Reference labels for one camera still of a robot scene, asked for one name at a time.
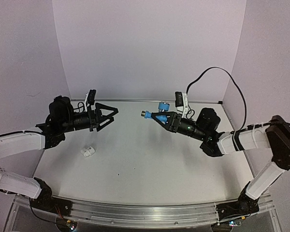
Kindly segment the blue water faucet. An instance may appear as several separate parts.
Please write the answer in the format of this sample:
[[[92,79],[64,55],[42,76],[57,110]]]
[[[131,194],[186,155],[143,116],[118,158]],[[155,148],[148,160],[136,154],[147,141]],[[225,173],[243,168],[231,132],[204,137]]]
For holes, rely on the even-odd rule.
[[[169,103],[167,103],[167,102],[159,102],[159,104],[158,104],[158,112],[154,113],[155,118],[158,121],[160,121],[160,122],[165,124],[167,122],[167,120],[168,120],[165,112],[168,112],[169,108],[170,108],[170,104]],[[146,118],[146,119],[154,119],[152,117],[152,112],[150,112],[150,111],[142,111],[141,112],[141,116],[143,118]]]

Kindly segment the white plastic pipe fitting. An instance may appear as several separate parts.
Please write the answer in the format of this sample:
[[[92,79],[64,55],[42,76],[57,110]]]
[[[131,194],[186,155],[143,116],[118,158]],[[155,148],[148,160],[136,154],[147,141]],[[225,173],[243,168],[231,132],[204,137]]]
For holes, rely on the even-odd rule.
[[[87,158],[95,154],[96,150],[92,146],[89,146],[87,148],[83,148],[80,152],[85,158]]]

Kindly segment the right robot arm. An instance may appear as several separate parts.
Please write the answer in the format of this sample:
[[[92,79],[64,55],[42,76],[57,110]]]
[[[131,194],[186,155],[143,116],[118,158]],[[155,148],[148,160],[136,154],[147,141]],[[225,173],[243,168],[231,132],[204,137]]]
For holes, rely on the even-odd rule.
[[[201,141],[201,150],[210,157],[222,157],[239,151],[269,148],[272,158],[241,191],[238,199],[216,206],[220,220],[249,216],[259,211],[260,196],[290,170],[290,123],[273,116],[267,123],[252,124],[231,132],[217,132],[220,118],[212,108],[203,108],[197,120],[176,112],[152,113],[151,118],[165,130]]]

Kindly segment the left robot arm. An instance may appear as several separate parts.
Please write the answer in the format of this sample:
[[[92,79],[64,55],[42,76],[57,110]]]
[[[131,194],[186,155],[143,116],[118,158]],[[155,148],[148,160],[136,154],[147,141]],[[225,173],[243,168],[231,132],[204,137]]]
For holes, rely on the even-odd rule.
[[[49,115],[37,131],[20,130],[0,135],[0,160],[34,150],[47,150],[65,140],[71,131],[101,131],[114,121],[118,109],[95,102],[96,91],[90,90],[81,107],[74,108],[69,97],[57,96],[49,104]],[[30,206],[44,211],[59,209],[60,202],[51,188],[39,178],[9,173],[0,167],[0,191],[27,196]]]

